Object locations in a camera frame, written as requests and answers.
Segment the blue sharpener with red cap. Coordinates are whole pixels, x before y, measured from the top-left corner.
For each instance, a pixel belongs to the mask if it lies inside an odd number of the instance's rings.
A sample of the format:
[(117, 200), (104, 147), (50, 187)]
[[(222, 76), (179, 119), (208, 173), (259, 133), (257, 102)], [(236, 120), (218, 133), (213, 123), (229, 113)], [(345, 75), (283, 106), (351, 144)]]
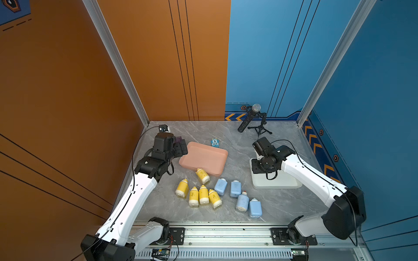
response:
[(246, 191), (243, 191), (237, 198), (236, 209), (245, 213), (248, 210), (249, 197)]

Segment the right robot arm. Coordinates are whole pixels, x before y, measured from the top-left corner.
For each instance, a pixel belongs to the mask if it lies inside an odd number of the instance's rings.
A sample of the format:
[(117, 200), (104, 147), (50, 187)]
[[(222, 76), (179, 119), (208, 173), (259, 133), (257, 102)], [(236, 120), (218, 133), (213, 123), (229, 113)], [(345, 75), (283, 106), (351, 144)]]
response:
[(255, 175), (280, 172), (292, 176), (312, 191), (327, 207), (327, 211), (311, 216), (299, 216), (292, 220), (286, 230), (287, 240), (292, 245), (304, 244), (317, 234), (330, 233), (334, 237), (350, 239), (358, 245), (358, 228), (366, 220), (364, 193), (356, 186), (350, 188), (322, 174), (301, 159), (294, 146), (275, 147), (262, 137), (252, 144), (257, 157), (250, 161)]

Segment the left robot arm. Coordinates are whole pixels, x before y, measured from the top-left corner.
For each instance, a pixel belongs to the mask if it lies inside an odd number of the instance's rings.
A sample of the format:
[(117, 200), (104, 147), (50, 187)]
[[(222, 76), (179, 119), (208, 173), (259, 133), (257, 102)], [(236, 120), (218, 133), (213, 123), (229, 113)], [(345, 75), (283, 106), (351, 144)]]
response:
[(132, 261), (138, 251), (152, 243), (169, 241), (169, 221), (153, 217), (139, 231), (132, 226), (151, 192), (164, 174), (174, 173), (173, 159), (187, 155), (184, 139), (176, 137), (167, 125), (160, 125), (154, 144), (145, 156), (132, 165), (132, 179), (123, 197), (95, 235), (81, 242), (87, 261)]

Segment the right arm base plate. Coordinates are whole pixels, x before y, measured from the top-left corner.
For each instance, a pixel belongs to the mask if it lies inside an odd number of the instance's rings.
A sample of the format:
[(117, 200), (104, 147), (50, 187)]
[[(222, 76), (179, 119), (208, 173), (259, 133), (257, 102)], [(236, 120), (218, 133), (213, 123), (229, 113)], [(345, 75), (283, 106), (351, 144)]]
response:
[(270, 232), (274, 245), (316, 246), (318, 244), (314, 235), (303, 237), (294, 228), (273, 227)]

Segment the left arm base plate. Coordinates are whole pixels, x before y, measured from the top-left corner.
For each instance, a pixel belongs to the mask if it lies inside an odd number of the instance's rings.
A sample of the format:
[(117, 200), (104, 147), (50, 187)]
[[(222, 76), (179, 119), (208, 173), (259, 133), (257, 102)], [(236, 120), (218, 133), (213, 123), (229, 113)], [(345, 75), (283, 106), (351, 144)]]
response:
[(166, 237), (163, 237), (162, 239), (159, 239), (158, 241), (155, 241), (152, 243), (152, 245), (178, 245), (181, 246), (184, 244), (185, 240), (185, 228), (184, 227), (174, 227), (170, 228), (168, 235)]

